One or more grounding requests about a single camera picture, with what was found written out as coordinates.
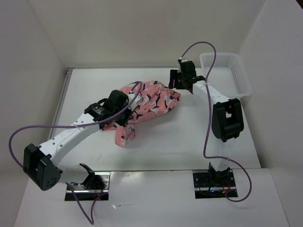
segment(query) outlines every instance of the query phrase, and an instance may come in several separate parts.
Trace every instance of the red wire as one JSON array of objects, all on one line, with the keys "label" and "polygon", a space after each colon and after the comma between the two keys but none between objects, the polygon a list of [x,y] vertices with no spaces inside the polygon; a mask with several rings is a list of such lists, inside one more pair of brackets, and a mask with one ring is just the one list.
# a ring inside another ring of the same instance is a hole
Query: red wire
[{"label": "red wire", "polygon": [[231,189],[231,184],[227,180],[225,180],[225,182],[228,184],[228,189],[225,192],[225,193],[227,193]]},{"label": "red wire", "polygon": [[94,183],[95,185],[95,196],[94,196],[94,200],[96,199],[96,196],[97,196],[97,189],[96,189],[96,183]]}]

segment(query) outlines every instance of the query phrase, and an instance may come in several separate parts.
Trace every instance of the white backdrop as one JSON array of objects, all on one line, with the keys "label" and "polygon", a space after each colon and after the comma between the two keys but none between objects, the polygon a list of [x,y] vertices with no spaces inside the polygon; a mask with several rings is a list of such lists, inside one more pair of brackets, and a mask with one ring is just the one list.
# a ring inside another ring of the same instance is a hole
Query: white backdrop
[{"label": "white backdrop", "polygon": [[[28,0],[65,67],[176,66],[196,41],[238,52],[263,0]],[[211,52],[205,45],[189,56]]]},{"label": "white backdrop", "polygon": [[[26,0],[0,0],[0,220],[14,226],[28,177],[9,154],[13,131],[51,123],[64,80],[59,58]],[[13,140],[20,161],[48,130],[29,130]]]}]

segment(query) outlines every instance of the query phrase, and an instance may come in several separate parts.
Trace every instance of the white plastic basket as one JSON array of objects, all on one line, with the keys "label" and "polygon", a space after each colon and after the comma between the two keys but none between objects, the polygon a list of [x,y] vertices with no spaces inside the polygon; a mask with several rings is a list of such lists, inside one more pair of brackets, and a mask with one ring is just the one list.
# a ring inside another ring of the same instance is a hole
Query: white plastic basket
[{"label": "white plastic basket", "polygon": [[[214,53],[203,53],[200,55],[204,77],[209,71],[213,60]],[[217,53],[208,82],[229,98],[242,98],[252,93],[243,63],[239,55],[235,53]]]}]

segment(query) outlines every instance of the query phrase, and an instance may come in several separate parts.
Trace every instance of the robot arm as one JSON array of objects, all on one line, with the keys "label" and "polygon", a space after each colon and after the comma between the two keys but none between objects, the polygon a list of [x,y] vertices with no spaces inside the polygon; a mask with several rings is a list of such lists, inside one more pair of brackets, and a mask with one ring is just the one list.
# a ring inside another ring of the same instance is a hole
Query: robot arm
[{"label": "robot arm", "polygon": [[[41,190],[52,188],[60,180],[62,170],[57,166],[62,158],[89,135],[110,124],[111,122],[99,124],[96,122],[117,115],[133,100],[134,96],[135,94],[126,95],[119,90],[114,90],[109,98],[102,99],[86,108],[84,113],[71,125],[71,128],[38,146],[29,144],[24,150],[23,171]],[[142,97],[137,96],[135,101],[113,121],[125,126],[141,101]],[[86,179],[86,182],[89,182],[95,177],[93,171],[85,164],[80,165],[89,173]]]},{"label": "robot arm", "polygon": [[[200,97],[208,103],[208,95],[205,86],[205,78],[196,75],[195,65],[188,59],[178,60],[179,70],[170,71],[169,87],[176,89],[186,89],[190,93]],[[222,95],[214,87],[208,84],[208,89],[212,102],[212,131],[219,139],[219,148],[214,156],[229,157],[234,140],[244,129],[242,108],[239,99],[229,99]],[[229,173],[228,160],[215,158],[209,165],[209,175],[212,180],[225,177]]]}]

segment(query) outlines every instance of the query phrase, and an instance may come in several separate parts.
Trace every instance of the pink fabric with pattern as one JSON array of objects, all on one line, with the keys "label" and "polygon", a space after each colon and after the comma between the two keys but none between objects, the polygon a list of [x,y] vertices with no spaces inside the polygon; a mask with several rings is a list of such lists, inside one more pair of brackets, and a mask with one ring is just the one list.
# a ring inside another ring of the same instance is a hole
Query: pink fabric with pattern
[{"label": "pink fabric with pattern", "polygon": [[[121,91],[125,94],[131,93],[134,84],[135,83],[132,83],[122,88]],[[139,86],[137,86],[133,92],[136,93],[138,89]],[[135,138],[134,123],[146,121],[170,112],[176,107],[181,98],[180,93],[154,80],[143,83],[140,95],[143,97],[143,100],[125,127],[114,124],[104,128],[105,131],[116,129],[115,143],[119,146],[124,146],[127,142]]]}]

